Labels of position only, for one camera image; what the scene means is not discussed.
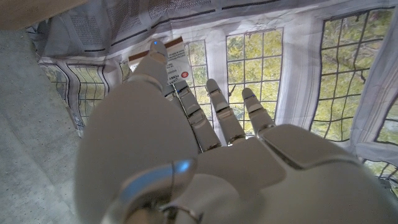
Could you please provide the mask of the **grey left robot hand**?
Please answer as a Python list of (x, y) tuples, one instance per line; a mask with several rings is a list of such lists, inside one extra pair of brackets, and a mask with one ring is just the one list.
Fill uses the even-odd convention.
[(397, 222), (397, 199), (354, 155), (275, 124), (245, 88), (247, 137), (211, 79), (222, 145), (189, 89), (167, 86), (169, 58), (153, 40), (90, 115), (76, 157), (81, 223)]

